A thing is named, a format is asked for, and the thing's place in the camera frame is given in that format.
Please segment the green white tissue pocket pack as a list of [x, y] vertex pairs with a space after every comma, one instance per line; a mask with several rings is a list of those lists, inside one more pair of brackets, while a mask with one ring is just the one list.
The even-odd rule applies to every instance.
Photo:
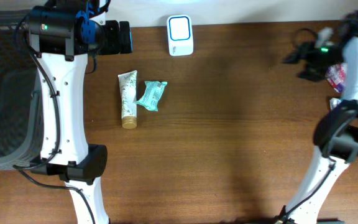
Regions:
[[335, 107], [337, 107], [342, 101], [338, 98], [331, 98], [329, 100], [329, 108], [330, 110], [335, 109]]

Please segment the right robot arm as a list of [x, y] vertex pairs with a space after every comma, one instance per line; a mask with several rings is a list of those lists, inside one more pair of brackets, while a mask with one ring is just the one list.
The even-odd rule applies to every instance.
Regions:
[[[332, 43], [333, 32], [338, 42]], [[314, 40], [293, 44], [283, 62], [306, 62], [298, 77], [324, 80], [333, 65], [347, 67], [341, 102], [320, 120], [313, 135], [313, 158], [299, 190], [283, 206], [274, 223], [317, 223], [319, 211], [340, 175], [358, 158], [358, 10], [347, 14], [333, 30], [314, 33]]]

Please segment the mint green wipes packet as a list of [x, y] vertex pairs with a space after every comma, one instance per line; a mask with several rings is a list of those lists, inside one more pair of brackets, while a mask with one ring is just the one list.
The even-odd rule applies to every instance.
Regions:
[[144, 95], [136, 103], [149, 111], [158, 111], [158, 103], [167, 84], [167, 82], [145, 81]]

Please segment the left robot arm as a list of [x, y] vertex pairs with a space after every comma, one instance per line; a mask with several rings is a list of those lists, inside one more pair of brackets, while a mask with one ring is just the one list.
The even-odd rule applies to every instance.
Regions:
[[101, 177], [107, 147], [86, 141], [83, 86], [89, 57], [132, 52], [128, 22], [115, 22], [108, 42], [109, 1], [48, 1], [27, 16], [25, 46], [42, 88], [44, 139], [41, 152], [22, 174], [56, 175], [71, 193], [78, 223], [109, 223]]

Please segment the white cream tube gold cap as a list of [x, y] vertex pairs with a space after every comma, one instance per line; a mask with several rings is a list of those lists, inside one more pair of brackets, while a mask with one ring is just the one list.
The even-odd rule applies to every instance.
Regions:
[[121, 94], [121, 120], [124, 129], [137, 127], [137, 70], [117, 76]]

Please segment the red floral tissue pack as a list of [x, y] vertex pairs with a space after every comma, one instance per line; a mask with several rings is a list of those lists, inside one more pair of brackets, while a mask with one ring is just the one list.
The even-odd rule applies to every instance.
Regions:
[[326, 79], [333, 89], [341, 93], [344, 89], [344, 80], [347, 74], [347, 64], [340, 63], [330, 66], [326, 72]]

